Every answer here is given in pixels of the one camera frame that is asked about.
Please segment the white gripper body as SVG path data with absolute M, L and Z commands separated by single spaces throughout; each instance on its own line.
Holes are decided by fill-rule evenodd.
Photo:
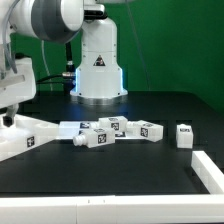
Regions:
M 17 73 L 9 71 L 0 80 L 0 109 L 32 99 L 36 94 L 32 60 L 23 58 L 16 61 Z

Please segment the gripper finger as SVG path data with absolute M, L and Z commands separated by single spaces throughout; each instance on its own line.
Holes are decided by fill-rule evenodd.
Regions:
M 3 117 L 3 124 L 10 127 L 14 124 L 14 117 L 19 109 L 19 104 L 13 104 L 7 107 L 6 115 Z

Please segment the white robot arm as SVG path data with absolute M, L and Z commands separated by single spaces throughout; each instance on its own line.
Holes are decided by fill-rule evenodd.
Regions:
M 117 27 L 106 3 L 124 0 L 0 0 L 0 109 L 5 127 L 15 123 L 19 104 L 34 97 L 32 60 L 11 53 L 12 33 L 60 44 L 82 35 L 82 60 L 75 71 L 72 98 L 108 104 L 127 95 L 117 64 Z

